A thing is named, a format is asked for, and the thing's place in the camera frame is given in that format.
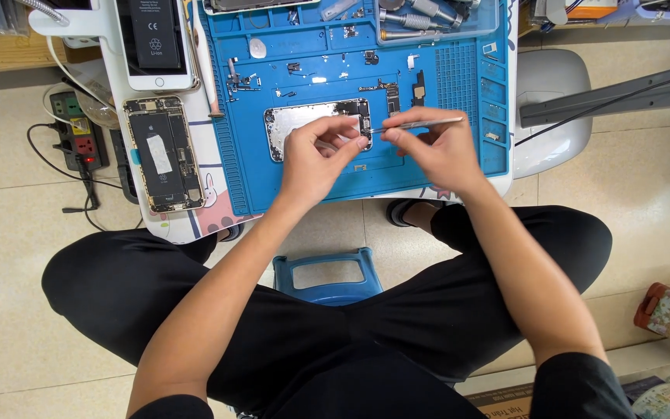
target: person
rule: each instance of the person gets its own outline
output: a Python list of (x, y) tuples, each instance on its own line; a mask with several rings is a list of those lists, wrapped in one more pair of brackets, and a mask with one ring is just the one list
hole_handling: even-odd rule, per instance
[[(265, 419), (480, 419), (451, 383), (523, 338), (537, 366), (532, 419), (634, 417), (579, 295), (608, 260), (608, 228), (562, 206), (509, 208), (477, 163), (466, 121), (417, 136), (395, 128), (456, 116), (467, 118), (414, 107), (383, 122), (382, 140), (463, 201), (397, 200), (388, 220), (461, 255), (374, 297), (320, 306), (257, 284), (366, 146), (345, 117), (293, 130), (279, 194), (213, 268), (202, 263), (217, 235), (175, 245), (146, 230), (95, 233), (54, 256), (42, 288), (56, 313), (138, 367), (133, 419), (210, 418), (207, 396)], [(90, 268), (74, 269), (77, 258)]]

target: black pants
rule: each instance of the black pants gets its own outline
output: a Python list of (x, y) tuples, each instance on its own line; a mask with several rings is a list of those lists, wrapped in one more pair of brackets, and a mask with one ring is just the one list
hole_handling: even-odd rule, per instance
[[(608, 260), (609, 229), (561, 206), (515, 211), (576, 288), (588, 288)], [(440, 209), (431, 227), (463, 254), (367, 300), (319, 306), (257, 286), (209, 378), (209, 397), (259, 412), (301, 368), (353, 341), (377, 341), (457, 380), (518, 344), (465, 208)], [(81, 333), (137, 365), (154, 331), (208, 271), (202, 263), (215, 245), (216, 235), (178, 246), (145, 229), (95, 233), (53, 257), (43, 291)], [(74, 269), (75, 260), (89, 268)]]

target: white desk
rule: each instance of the white desk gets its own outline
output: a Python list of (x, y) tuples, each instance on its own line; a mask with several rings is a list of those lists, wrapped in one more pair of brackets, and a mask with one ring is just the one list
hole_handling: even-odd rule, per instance
[[(29, 20), (32, 29), (42, 35), (51, 36), (99, 36), (108, 79), (112, 89), (113, 99), (120, 105), (126, 99), (140, 99), (151, 95), (150, 92), (137, 92), (128, 86), (127, 73), (121, 53), (121, 36), (117, 29), (117, 15), (114, 0), (92, 0), (94, 10), (59, 10), (67, 18), (70, 25), (66, 28), (59, 26), (53, 20), (39, 11), (30, 14)], [(516, 123), (516, 41), (518, 34), (518, 0), (508, 0), (508, 127), (513, 142), (513, 129)], [(231, 211), (231, 204), (226, 186), (226, 178), (221, 165), (221, 158), (214, 133), (212, 120), (209, 118), (209, 104), (203, 89), (195, 92), (186, 92), (180, 95), (185, 103), (185, 112), (191, 128), (193, 147), (196, 160), (200, 167), (201, 178), (206, 186), (206, 207), (193, 211), (182, 211), (169, 214), (154, 214), (149, 206), (144, 192), (144, 185), (137, 182), (135, 187), (138, 193), (144, 223), (149, 231), (163, 237), (172, 243), (189, 243), (204, 235), (222, 230), (231, 225), (245, 222), (253, 216), (239, 217)], [(128, 132), (123, 113), (118, 113), (121, 129)], [(513, 181), (513, 152), (508, 164), (510, 171), (507, 175), (491, 177), (490, 182), (500, 195), (505, 195)], [(131, 165), (134, 179), (139, 179), (138, 169)], [(447, 191), (435, 191), (430, 188), (412, 189), (395, 192), (378, 197), (424, 197), (458, 201), (456, 195)]]

